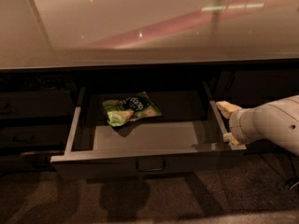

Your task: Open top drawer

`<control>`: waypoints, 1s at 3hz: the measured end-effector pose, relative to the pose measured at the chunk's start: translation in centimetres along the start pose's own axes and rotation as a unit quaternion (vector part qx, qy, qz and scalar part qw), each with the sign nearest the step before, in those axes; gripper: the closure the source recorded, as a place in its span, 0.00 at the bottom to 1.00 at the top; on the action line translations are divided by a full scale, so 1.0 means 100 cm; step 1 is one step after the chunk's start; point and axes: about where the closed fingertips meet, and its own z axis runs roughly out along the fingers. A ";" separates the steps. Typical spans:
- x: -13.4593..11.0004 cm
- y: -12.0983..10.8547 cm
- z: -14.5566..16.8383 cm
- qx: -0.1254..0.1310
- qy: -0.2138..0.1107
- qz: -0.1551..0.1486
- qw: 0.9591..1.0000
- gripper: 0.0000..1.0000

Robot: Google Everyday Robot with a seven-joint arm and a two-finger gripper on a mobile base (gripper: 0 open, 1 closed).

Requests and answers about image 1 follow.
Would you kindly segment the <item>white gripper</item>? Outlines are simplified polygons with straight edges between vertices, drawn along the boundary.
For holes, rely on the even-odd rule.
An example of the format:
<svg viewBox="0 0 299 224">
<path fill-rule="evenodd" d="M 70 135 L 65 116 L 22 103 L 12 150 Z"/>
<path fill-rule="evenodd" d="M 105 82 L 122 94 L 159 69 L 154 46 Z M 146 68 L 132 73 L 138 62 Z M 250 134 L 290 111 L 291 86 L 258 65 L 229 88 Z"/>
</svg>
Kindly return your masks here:
<svg viewBox="0 0 299 224">
<path fill-rule="evenodd" d="M 241 146 L 258 140 L 259 132 L 253 123 L 253 109 L 241 109 L 227 101 L 218 101 L 216 106 L 221 114 L 229 119 L 230 133 L 223 135 L 224 142 Z"/>
</svg>

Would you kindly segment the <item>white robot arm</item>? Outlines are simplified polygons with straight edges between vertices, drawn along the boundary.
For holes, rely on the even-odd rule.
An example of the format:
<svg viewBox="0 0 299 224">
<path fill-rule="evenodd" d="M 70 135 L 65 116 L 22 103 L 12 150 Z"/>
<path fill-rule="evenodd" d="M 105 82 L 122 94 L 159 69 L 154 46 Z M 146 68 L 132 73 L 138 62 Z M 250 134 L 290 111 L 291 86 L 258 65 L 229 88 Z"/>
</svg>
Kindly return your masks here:
<svg viewBox="0 0 299 224">
<path fill-rule="evenodd" d="M 216 103 L 229 121 L 225 142 L 235 146 L 267 139 L 299 156 L 299 95 L 269 102 L 253 108 L 220 101 Z"/>
</svg>

